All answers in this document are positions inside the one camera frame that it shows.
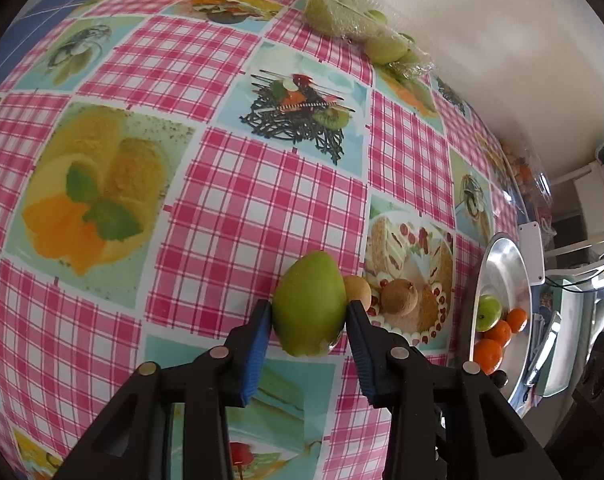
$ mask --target tablecloth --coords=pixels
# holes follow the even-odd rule
[[[437,75],[398,85],[306,27],[304,0],[47,5],[55,26],[0,62],[0,450],[17,472],[50,478],[137,364],[218,344],[312,250],[367,277],[374,324],[454,355],[469,273],[517,221],[498,141]],[[401,329],[377,301],[400,275],[433,298]],[[262,381],[251,416],[228,412],[244,478],[381,476],[390,416],[346,336],[308,359],[273,337]]]

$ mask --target metal tray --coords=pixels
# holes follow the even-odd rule
[[[508,375],[508,384],[501,393],[510,402],[515,389],[522,379],[528,361],[531,342],[531,289],[522,255],[515,242],[504,233],[491,238],[482,258],[482,263],[471,275],[464,301],[458,329],[457,357],[461,362],[472,361],[472,350],[480,339],[475,332],[475,318],[480,296],[491,294],[501,303],[503,314],[516,307],[528,314],[526,327],[513,337],[504,349],[504,357],[499,368]]]

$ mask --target white wall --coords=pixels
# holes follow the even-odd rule
[[[604,139],[604,25],[584,0],[387,1],[488,127],[531,136],[551,178],[592,160]]]

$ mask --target plastic bag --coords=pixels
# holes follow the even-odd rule
[[[519,192],[524,199],[528,218],[537,220],[542,232],[542,243],[547,247],[557,234],[552,228],[550,206],[552,197],[542,161],[528,137],[521,135],[517,146],[501,142],[504,156],[513,172]]]
[[[320,34],[360,44],[371,62],[397,79],[435,68],[431,56],[400,32],[406,19],[384,0],[307,0],[304,17]]]

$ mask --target brown fruit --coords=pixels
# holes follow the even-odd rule
[[[499,368],[502,360],[501,346],[493,339],[480,339],[475,343],[472,360],[480,365],[482,372],[491,375]]]
[[[514,308],[506,314],[506,322],[513,333],[521,332],[528,322],[528,314],[523,308]]]
[[[499,343],[499,346],[506,348],[508,343],[510,343],[512,334],[510,325],[503,319],[500,319],[492,329],[484,332],[484,337],[486,339],[493,339],[493,341]]]
[[[371,306],[371,286],[367,280],[361,276],[345,276],[344,288],[346,289],[346,299],[350,303],[354,300],[359,300],[364,306],[364,310],[368,310]]]
[[[382,309],[406,316],[418,304],[419,293],[409,280],[392,280],[382,289]]]

